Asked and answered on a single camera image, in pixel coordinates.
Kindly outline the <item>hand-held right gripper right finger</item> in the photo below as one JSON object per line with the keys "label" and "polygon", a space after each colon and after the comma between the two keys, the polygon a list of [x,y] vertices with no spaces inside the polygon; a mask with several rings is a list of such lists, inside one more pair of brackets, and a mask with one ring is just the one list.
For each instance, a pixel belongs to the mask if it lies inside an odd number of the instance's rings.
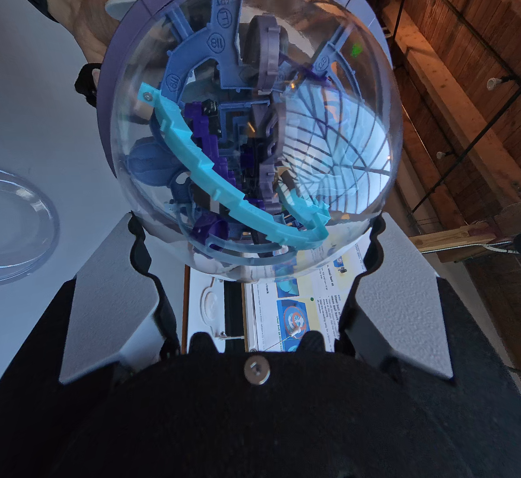
{"label": "hand-held right gripper right finger", "polygon": [[340,317],[340,340],[382,369],[398,359],[453,377],[438,276],[388,213],[373,224],[364,263]]}

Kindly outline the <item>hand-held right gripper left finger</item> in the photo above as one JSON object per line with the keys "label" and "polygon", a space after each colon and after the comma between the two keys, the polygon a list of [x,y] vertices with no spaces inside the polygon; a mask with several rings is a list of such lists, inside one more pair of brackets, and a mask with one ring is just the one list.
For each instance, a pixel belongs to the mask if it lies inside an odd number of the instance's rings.
{"label": "hand-held right gripper left finger", "polygon": [[181,345],[177,320],[145,231],[127,213],[75,276],[59,381],[66,385],[109,365],[139,372]]}

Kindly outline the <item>clear maze ball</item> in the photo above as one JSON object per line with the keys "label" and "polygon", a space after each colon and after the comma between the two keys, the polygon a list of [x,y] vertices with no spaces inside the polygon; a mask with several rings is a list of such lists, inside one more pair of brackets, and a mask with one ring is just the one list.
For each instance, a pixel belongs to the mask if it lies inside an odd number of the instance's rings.
{"label": "clear maze ball", "polygon": [[101,66],[97,119],[145,232],[245,283],[303,276],[353,246],[403,140],[366,0],[136,0]]}

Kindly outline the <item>person's left hand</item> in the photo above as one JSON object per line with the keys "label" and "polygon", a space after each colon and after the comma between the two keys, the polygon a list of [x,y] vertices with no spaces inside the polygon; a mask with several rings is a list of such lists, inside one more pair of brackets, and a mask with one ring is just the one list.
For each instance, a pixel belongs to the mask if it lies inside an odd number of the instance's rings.
{"label": "person's left hand", "polygon": [[74,37],[88,63],[102,63],[119,22],[109,0],[47,0],[49,14]]}

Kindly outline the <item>printed instruction sheet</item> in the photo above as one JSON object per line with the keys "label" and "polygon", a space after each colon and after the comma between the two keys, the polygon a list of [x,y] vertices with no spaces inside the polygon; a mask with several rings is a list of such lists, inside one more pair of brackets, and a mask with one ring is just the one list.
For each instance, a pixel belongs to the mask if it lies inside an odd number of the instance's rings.
{"label": "printed instruction sheet", "polygon": [[321,333],[326,351],[340,338],[340,316],[355,278],[366,271],[369,233],[316,271],[279,282],[245,284],[247,351],[294,352],[308,331]]}

